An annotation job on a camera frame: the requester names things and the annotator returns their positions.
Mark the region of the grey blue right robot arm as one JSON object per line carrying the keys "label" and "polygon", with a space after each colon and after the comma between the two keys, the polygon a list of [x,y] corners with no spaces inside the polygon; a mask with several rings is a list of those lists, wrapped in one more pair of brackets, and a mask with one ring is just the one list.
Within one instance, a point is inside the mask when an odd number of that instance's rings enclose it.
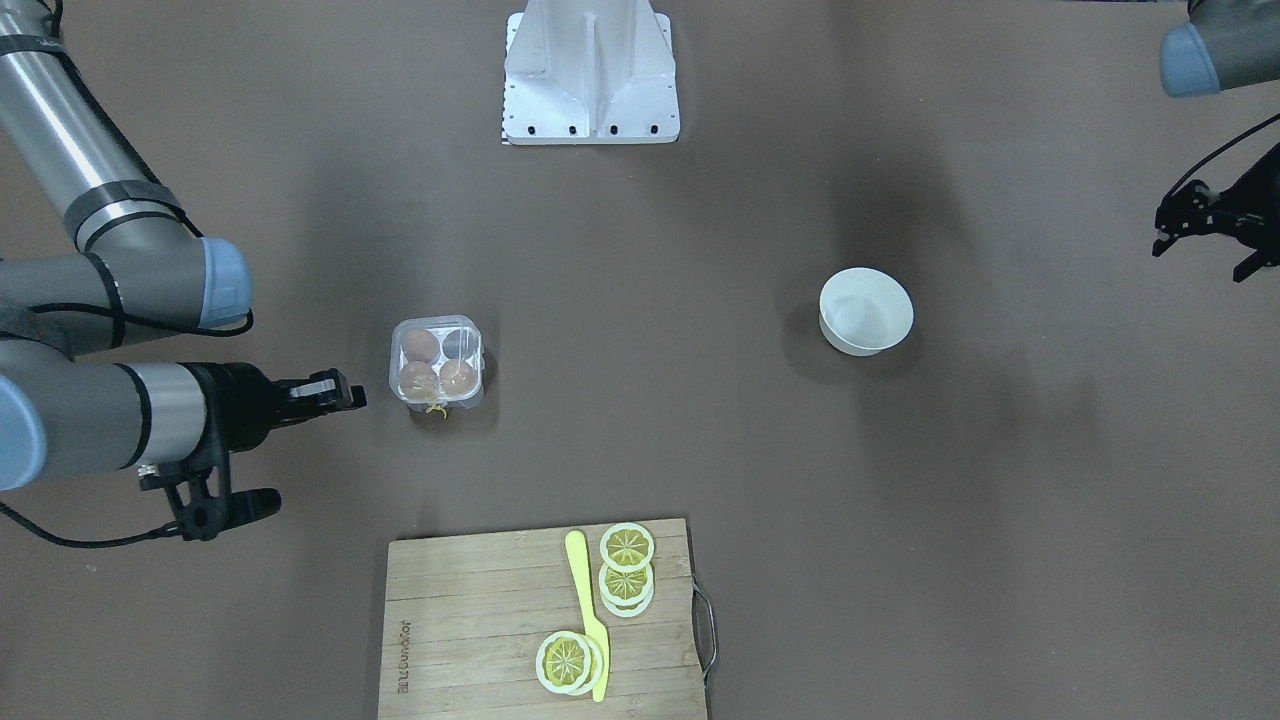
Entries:
{"label": "grey blue right robot arm", "polygon": [[234,489],[230,456],[271,432],[361,409],[335,369],[274,380],[247,363],[83,363],[173,336],[253,327],[253,279],[229,241],[201,232],[87,87],[60,1],[3,4],[3,132],[60,218],[73,252],[3,264],[3,488],[136,468],[170,521],[61,547],[211,541],[270,518],[274,488]]}

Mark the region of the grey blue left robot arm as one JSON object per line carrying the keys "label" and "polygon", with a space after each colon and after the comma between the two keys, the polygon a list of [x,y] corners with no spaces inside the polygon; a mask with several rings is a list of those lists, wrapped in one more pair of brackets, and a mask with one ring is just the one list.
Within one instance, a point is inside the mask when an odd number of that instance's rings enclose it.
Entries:
{"label": "grey blue left robot arm", "polygon": [[[1158,70],[1169,97],[1202,97],[1279,77],[1276,1],[1189,1],[1188,19],[1162,38]],[[1155,213],[1152,254],[1188,237],[1221,234],[1249,249],[1231,278],[1236,283],[1279,264],[1279,147],[1272,146],[1230,187],[1215,191],[1196,173],[1240,141],[1277,123],[1243,131],[1208,152],[1162,196]]]}

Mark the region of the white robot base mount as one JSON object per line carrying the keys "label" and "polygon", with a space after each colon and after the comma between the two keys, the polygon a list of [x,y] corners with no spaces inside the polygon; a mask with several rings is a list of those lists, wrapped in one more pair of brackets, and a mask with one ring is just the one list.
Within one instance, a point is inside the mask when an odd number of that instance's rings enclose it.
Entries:
{"label": "white robot base mount", "polygon": [[530,1],[506,20],[500,138],[512,146],[673,143],[671,18],[649,1]]}

